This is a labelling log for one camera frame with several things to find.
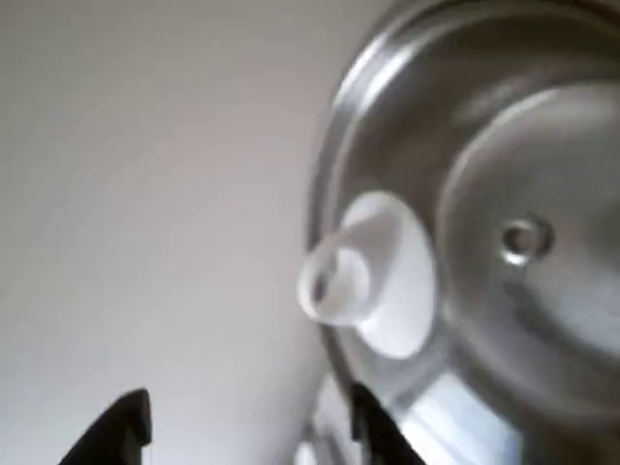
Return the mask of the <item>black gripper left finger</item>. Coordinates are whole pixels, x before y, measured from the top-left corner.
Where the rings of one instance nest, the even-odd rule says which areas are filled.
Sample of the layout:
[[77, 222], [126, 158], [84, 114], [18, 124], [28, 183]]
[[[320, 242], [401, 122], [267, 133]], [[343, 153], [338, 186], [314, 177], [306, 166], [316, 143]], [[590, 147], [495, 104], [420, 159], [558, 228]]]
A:
[[152, 413], [145, 387], [112, 402], [61, 459], [70, 464], [141, 464], [142, 450], [152, 443]]

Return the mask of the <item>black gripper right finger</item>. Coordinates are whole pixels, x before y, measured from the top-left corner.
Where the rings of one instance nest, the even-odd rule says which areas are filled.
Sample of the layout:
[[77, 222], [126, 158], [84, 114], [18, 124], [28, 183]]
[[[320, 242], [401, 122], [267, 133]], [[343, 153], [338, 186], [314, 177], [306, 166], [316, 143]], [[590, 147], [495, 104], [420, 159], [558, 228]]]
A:
[[350, 407], [351, 437], [361, 446], [363, 464], [424, 464], [395, 421], [365, 385], [351, 384]]

